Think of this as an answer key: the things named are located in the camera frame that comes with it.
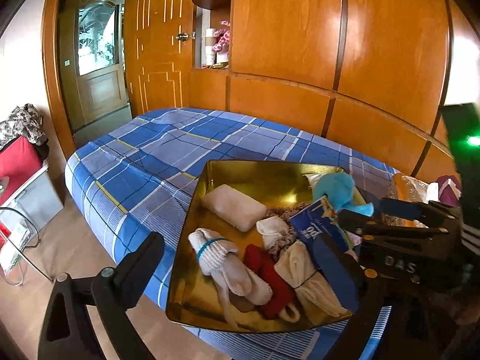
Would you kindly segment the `purple carton box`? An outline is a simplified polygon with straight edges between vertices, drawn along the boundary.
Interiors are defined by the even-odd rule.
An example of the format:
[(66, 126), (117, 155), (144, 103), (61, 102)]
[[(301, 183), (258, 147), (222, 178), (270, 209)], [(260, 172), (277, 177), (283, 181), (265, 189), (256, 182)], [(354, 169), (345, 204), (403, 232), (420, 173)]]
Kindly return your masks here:
[(454, 175), (442, 175), (437, 179), (439, 201), (448, 206), (460, 205), (461, 183)]

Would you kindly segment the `white knitted glove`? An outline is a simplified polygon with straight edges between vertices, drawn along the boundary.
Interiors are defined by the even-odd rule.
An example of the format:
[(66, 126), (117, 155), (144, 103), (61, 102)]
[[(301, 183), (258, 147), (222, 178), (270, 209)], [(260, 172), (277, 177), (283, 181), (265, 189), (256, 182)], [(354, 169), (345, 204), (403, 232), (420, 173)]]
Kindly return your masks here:
[(231, 293), (253, 306), (265, 305), (270, 300), (272, 289), (239, 259), (239, 248), (232, 241), (206, 228), (197, 228), (188, 240), (201, 272), (212, 278), (224, 319), (232, 328), (239, 326), (231, 312)]

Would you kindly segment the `white foam block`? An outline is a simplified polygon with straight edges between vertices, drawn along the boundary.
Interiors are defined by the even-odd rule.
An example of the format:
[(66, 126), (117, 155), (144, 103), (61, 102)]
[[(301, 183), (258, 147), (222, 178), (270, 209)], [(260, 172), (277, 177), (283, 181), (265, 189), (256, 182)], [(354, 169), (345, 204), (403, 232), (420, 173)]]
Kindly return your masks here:
[(267, 212), (264, 204), (227, 184), (207, 193), (201, 202), (210, 212), (243, 233), (254, 227)]

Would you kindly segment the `red knitted cloth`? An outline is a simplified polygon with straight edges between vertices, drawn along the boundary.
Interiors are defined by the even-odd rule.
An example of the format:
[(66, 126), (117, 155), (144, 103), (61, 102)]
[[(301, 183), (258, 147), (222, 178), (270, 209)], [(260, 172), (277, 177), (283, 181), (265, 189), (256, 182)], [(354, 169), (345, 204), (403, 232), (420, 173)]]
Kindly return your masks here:
[(270, 300), (259, 307), (261, 314), (267, 320), (281, 319), (288, 323), (297, 323), (300, 313), (295, 306), (295, 290), (275, 271), (275, 263), (270, 254), (254, 244), (249, 244), (245, 249), (243, 263), (272, 289)]

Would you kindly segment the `wooden wall cabinet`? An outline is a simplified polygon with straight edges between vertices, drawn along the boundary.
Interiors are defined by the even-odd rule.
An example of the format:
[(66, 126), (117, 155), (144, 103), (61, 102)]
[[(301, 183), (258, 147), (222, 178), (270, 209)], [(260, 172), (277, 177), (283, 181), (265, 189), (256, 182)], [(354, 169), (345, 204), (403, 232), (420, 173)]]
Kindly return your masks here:
[(479, 101), (479, 16), (461, 0), (126, 0), (124, 36), (135, 115), (258, 116), (427, 182), (456, 171), (441, 107)]

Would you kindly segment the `blue tempo tissue pack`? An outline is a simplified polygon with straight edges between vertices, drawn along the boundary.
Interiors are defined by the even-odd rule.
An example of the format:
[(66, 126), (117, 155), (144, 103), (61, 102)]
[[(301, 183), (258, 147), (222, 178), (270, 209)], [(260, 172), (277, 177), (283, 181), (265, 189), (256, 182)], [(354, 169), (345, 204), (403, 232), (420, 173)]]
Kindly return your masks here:
[(337, 215), (326, 196), (291, 216), (289, 222), (310, 253), (313, 253), (315, 239), (321, 234), (329, 236), (341, 252), (347, 252), (355, 246), (338, 226)]

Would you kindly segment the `mauve satin scrunchie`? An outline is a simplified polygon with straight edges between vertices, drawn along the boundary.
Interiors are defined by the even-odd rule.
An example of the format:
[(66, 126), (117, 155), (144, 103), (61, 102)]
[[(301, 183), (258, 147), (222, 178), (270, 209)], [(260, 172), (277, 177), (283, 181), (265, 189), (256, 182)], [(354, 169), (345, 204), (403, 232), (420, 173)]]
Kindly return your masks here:
[(270, 208), (257, 225), (264, 248), (275, 262), (295, 243), (297, 233), (290, 220), (306, 206), (307, 204), (302, 202), (293, 207)]

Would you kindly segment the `gold tray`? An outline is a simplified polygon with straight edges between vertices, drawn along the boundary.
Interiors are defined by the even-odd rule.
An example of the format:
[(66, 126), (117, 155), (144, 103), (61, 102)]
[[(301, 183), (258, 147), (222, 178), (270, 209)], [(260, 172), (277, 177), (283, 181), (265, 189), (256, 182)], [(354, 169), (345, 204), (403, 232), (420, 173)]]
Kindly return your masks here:
[(341, 256), (358, 236), (342, 211), (371, 215), (338, 166), (211, 160), (178, 242), (166, 314), (192, 328), (296, 332), (348, 319), (358, 306)]

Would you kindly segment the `white waffle cloth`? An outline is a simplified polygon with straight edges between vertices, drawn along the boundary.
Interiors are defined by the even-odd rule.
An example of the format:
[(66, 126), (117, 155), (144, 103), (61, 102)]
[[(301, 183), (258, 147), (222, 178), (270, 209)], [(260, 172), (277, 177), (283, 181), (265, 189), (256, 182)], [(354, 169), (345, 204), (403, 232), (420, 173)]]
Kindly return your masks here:
[(262, 236), (264, 248), (268, 250), (286, 236), (290, 228), (282, 218), (274, 215), (257, 221), (256, 230)]

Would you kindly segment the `fluffy blue cloth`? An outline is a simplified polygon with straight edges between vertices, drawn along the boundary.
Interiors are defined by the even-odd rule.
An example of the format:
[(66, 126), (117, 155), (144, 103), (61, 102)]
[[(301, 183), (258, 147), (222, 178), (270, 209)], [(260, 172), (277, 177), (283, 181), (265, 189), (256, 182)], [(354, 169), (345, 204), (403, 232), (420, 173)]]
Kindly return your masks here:
[(326, 197), (336, 213), (341, 210), (352, 211), (371, 217), (374, 214), (374, 204), (356, 205), (353, 201), (355, 182), (345, 172), (325, 174), (312, 187), (312, 197), (316, 201)]

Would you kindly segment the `blue plaid tablecloth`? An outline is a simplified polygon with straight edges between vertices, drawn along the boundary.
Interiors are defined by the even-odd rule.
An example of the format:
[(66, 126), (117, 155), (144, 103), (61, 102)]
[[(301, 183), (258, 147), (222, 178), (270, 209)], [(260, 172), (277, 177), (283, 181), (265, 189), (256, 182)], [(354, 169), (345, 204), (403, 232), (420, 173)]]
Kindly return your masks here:
[(86, 143), (67, 161), (65, 180), (74, 202), (112, 259), (119, 262), (151, 232), (160, 233), (164, 254), (145, 289), (168, 308), (175, 261), (189, 264), (218, 303), (214, 284), (199, 272), (182, 235), (194, 194), (207, 186), (231, 185), (250, 194), (260, 181), (254, 161), (274, 177), (264, 204), (291, 206), (308, 190), (298, 167), (349, 172), (361, 196), (386, 194), (394, 168), (344, 145), (268, 120), (227, 111), (171, 108), (151, 111)]

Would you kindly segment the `pink flowers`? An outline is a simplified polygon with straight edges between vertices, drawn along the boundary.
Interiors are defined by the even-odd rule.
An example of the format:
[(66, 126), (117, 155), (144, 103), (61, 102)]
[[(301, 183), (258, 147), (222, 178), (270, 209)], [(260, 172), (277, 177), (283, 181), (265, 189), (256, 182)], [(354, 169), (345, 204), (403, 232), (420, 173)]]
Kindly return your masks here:
[(212, 50), (216, 53), (222, 52), (222, 49), (228, 47), (230, 44), (230, 22), (222, 20), (220, 25), (222, 28), (216, 29), (213, 33), (214, 38), (216, 38), (216, 43), (212, 47)]

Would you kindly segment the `beige mesh cloth bundle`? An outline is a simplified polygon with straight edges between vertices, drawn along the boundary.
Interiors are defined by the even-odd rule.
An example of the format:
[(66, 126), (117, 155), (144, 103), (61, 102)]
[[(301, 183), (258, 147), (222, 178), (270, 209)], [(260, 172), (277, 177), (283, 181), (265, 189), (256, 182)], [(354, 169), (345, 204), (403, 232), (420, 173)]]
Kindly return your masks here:
[(297, 240), (274, 265), (274, 270), (294, 289), (307, 319), (320, 324), (327, 318), (349, 314), (326, 278), (315, 268), (306, 245)]

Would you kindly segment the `glass panel door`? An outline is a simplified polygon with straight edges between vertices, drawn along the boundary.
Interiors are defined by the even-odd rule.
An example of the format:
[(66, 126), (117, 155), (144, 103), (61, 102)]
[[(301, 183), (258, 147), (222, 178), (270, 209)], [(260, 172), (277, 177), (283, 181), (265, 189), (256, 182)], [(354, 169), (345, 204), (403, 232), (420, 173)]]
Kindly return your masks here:
[(132, 118), (125, 83), (125, 0), (46, 0), (67, 136), (80, 148)]

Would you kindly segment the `red bag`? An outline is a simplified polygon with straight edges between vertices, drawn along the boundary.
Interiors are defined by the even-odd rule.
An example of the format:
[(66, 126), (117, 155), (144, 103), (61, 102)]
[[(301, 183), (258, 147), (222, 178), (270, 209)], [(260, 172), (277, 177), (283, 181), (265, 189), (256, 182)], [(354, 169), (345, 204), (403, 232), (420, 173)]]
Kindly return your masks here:
[(9, 181), (0, 203), (5, 201), (42, 167), (38, 152), (24, 136), (19, 136), (1, 151), (1, 177)]

